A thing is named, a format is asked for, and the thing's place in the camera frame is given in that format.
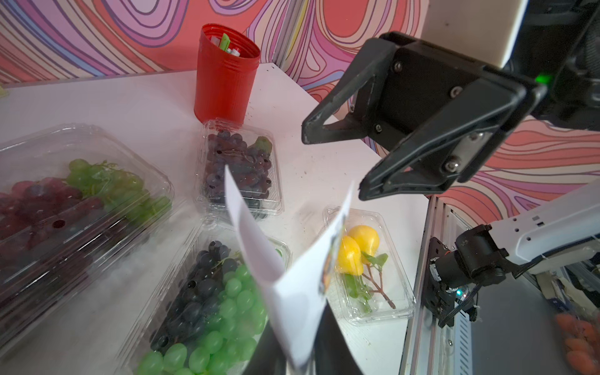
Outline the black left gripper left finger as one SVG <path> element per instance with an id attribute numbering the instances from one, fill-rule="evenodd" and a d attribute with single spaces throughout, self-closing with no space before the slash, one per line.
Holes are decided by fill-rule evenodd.
<path id="1" fill-rule="evenodd" d="M 243 370 L 243 375 L 286 375 L 287 359 L 279 341 L 267 323 L 256 350 Z"/>

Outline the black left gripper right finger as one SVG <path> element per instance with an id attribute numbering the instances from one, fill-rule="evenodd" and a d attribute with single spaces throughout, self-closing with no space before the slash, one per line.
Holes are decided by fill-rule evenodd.
<path id="1" fill-rule="evenodd" d="M 326 304 L 314 343 L 316 374 L 362 374 L 348 348 L 329 304 Z"/>

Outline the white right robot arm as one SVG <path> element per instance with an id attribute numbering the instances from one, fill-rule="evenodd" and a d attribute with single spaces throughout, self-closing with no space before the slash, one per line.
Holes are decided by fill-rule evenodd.
<path id="1" fill-rule="evenodd" d="M 302 123 L 306 145 L 371 137 L 388 154 L 363 201 L 436 195 L 469 181 L 527 116 L 599 129 L 597 1 L 431 1 L 421 36 L 369 39 Z M 425 303 L 440 327 L 470 311 L 449 293 L 518 278 L 599 233 L 599 185 L 461 234 L 428 259 Z"/>

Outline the white sticker sheet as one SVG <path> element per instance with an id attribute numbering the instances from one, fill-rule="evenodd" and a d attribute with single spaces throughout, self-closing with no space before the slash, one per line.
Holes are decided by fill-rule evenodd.
<path id="1" fill-rule="evenodd" d="M 309 362 L 326 307 L 326 292 L 337 262 L 354 185 L 350 184 L 334 220 L 287 270 L 250 213 L 228 167 L 224 187 L 226 208 L 243 259 L 266 303 L 275 336 L 292 366 L 304 367 Z"/>

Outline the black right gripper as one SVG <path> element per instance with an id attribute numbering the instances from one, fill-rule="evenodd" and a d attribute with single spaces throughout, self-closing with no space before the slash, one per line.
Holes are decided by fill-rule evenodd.
<path id="1" fill-rule="evenodd" d="M 470 179 L 543 99 L 532 78 L 393 32 L 367 40 L 302 122 L 302 143 L 370 137 L 388 150 L 359 199 L 438 194 Z M 355 98 L 355 109 L 326 121 Z"/>

